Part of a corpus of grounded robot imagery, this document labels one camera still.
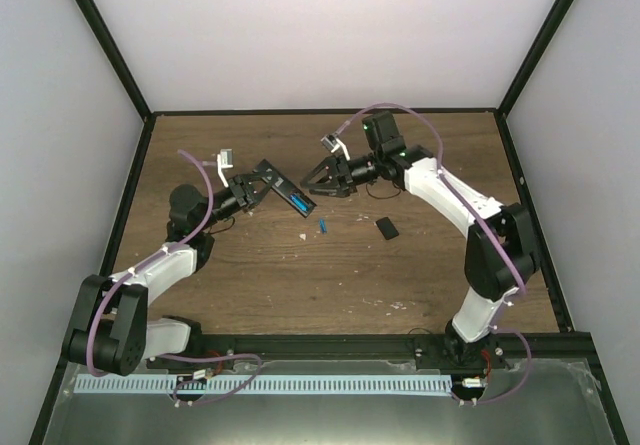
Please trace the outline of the black remote control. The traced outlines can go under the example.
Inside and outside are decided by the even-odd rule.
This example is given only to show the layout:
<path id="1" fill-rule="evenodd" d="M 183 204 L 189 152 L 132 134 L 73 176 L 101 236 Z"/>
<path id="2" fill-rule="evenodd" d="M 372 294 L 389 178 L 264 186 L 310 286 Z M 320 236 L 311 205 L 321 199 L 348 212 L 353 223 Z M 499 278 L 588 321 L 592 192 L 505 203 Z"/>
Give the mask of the black remote control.
<path id="1" fill-rule="evenodd" d="M 254 171 L 266 171 L 273 170 L 278 174 L 277 180 L 271 185 L 271 189 L 279 195 L 289 206 L 291 206 L 297 213 L 303 218 L 308 218 L 316 207 L 316 203 L 313 202 L 306 194 L 302 192 L 289 178 L 277 170 L 268 160 L 263 159 L 260 161 Z M 307 213 L 301 212 L 291 201 L 290 196 L 296 195 L 306 202 L 309 207 Z"/>

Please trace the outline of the black battery cover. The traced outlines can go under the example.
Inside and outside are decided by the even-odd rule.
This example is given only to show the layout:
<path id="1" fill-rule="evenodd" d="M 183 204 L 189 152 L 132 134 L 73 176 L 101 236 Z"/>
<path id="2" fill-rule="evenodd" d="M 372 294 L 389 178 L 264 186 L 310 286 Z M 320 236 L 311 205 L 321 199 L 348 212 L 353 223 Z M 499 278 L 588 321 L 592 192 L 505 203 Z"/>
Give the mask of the black battery cover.
<path id="1" fill-rule="evenodd" d="M 389 217 L 383 217 L 376 221 L 376 226 L 385 240 L 391 240 L 399 236 L 399 231 Z"/>

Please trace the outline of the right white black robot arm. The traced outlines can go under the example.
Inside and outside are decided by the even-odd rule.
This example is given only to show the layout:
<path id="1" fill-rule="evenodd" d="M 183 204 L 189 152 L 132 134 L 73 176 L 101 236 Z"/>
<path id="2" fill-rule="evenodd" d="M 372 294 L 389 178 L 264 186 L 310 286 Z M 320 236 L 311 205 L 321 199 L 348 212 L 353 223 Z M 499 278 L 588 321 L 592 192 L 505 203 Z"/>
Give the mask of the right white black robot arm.
<path id="1" fill-rule="evenodd" d="M 396 105 L 375 104 L 355 113 L 362 121 L 369 154 L 354 158 L 341 138 L 347 119 L 321 140 L 329 155 L 301 181 L 315 195 L 348 197 L 379 179 L 417 197 L 446 218 L 466 240 L 464 274 L 469 289 L 447 323 L 444 354 L 458 368 L 480 355 L 481 342 L 496 329 L 501 311 L 526 292 L 540 260 L 532 219 L 519 203 L 504 205 L 449 172 L 444 146 L 431 152 L 409 146 L 393 116 Z"/>

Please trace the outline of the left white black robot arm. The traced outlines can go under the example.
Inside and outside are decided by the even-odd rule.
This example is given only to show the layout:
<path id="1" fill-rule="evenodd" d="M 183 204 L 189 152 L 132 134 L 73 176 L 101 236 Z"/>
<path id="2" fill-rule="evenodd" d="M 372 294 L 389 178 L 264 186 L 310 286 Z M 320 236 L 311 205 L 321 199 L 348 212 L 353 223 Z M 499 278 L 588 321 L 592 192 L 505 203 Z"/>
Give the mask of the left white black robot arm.
<path id="1" fill-rule="evenodd" d="M 149 306 L 209 260 L 215 239 L 210 227 L 257 206 L 275 182 L 272 170 L 239 174 L 218 192 L 202 194 L 191 184 L 169 197 L 167 237 L 160 249 L 127 270 L 90 275 L 79 289 L 61 355 L 94 375 L 126 376 L 141 361 L 169 355 L 181 368 L 196 367 L 203 342 L 192 336 L 195 323 L 176 317 L 155 321 Z"/>

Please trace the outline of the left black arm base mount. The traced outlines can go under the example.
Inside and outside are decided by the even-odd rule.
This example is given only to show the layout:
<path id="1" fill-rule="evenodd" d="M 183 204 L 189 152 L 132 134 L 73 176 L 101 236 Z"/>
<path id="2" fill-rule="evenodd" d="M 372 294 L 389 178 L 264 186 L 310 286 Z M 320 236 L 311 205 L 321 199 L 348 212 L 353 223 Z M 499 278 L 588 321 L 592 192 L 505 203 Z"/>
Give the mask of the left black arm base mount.
<path id="1" fill-rule="evenodd" d="M 177 356 L 183 358 L 217 358 L 232 355 L 234 351 L 235 342 L 233 339 L 220 339 L 214 335 L 203 335 L 200 338 L 191 339 L 187 348 L 183 352 L 177 353 Z M 149 369 L 166 370 L 195 370 L 197 367 L 228 368 L 228 365 L 223 363 L 196 363 L 162 357 L 156 357 L 154 360 L 147 359 L 145 365 Z"/>

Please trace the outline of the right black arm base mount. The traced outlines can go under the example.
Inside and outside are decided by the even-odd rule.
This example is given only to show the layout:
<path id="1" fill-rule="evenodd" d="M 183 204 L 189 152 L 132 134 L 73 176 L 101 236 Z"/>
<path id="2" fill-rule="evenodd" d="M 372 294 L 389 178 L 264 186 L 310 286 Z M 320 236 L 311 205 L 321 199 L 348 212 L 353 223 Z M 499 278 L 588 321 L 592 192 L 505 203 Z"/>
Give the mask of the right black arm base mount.
<path id="1" fill-rule="evenodd" d="M 487 364 L 502 369 L 505 361 L 494 353 L 492 342 L 485 337 L 465 343 L 446 334 L 412 334 L 412 351 L 418 365 L 441 371 L 479 371 Z"/>

